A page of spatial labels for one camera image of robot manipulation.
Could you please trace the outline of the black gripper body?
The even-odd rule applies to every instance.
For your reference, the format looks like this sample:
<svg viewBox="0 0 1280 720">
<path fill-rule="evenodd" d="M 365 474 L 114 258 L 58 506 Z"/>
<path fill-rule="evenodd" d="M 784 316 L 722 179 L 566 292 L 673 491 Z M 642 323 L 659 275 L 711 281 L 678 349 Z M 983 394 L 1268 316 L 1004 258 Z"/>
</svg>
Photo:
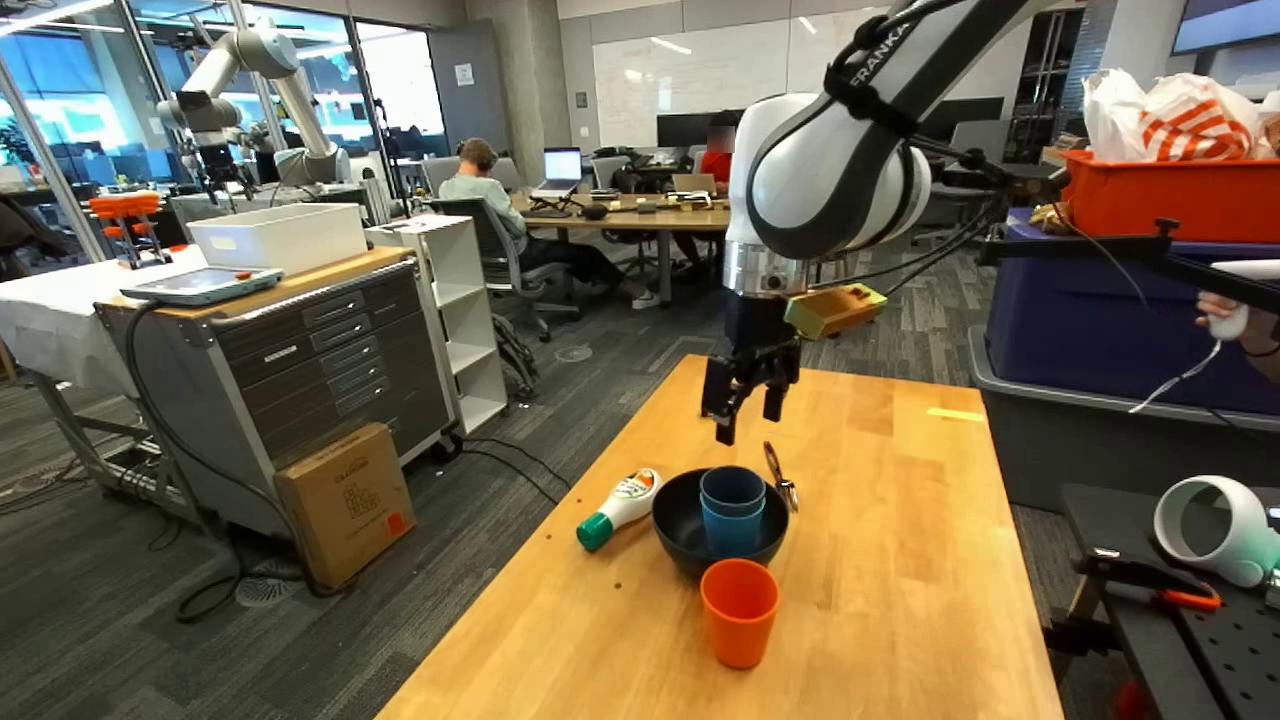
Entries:
<svg viewBox="0 0 1280 720">
<path fill-rule="evenodd" d="M 742 388 L 749 383 L 794 383 L 799 376 L 799 339 L 784 318 L 784 300 L 734 295 L 725 331 L 725 363 Z"/>
</svg>

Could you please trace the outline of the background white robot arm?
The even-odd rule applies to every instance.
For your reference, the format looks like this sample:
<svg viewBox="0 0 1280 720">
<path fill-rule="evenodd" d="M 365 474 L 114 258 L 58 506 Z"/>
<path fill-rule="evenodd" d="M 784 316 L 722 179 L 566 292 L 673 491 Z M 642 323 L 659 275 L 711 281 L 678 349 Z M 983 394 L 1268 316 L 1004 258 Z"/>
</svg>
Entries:
<svg viewBox="0 0 1280 720">
<path fill-rule="evenodd" d="M 172 93 L 172 117 L 191 132 L 228 132 L 242 123 L 242 109 L 225 96 L 236 74 L 269 83 L 269 96 L 285 102 L 285 118 L 301 143 L 275 155 L 285 182 L 338 182 L 340 149 L 326 135 L 311 109 L 305 63 L 287 37 L 274 23 L 228 29 L 198 63 L 198 71 Z"/>
</svg>

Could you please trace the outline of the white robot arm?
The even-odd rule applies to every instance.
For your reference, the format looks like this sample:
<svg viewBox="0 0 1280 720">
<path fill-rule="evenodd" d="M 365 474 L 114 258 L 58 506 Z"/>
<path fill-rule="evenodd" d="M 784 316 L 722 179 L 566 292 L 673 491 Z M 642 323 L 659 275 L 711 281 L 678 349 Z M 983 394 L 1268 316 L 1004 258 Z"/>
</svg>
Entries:
<svg viewBox="0 0 1280 720">
<path fill-rule="evenodd" d="M 722 445 L 736 441 L 754 391 L 764 391 L 767 420 L 784 416 L 809 339 L 882 313 L 859 281 L 829 281 L 823 266 L 904 236 L 927 206 L 935 155 L 1015 188 L 999 158 L 927 135 L 924 118 L 1026 12 L 1028 0 L 900 0 L 854 33 L 815 93 L 743 109 L 730 176 L 725 339 L 701 394 Z"/>
</svg>

